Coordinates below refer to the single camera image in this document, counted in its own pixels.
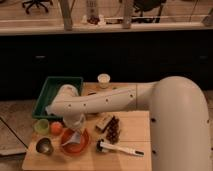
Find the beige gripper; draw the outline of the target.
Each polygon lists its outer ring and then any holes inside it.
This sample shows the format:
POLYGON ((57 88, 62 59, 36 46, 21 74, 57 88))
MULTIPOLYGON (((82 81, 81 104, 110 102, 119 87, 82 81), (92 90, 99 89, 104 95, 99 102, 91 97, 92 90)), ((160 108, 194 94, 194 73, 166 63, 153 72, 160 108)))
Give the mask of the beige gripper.
POLYGON ((64 117, 65 125, 74 131, 83 131, 85 129, 86 118, 83 114, 64 117))

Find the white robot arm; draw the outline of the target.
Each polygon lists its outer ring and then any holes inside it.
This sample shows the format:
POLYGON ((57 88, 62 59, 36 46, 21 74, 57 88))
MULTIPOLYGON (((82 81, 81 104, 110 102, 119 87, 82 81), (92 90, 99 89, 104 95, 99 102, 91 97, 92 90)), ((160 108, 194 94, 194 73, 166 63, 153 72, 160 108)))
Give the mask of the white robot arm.
POLYGON ((188 78, 171 76, 87 96, 61 89, 46 107, 74 126, 83 114, 136 110, 150 112, 152 171, 213 171, 207 102, 188 78))

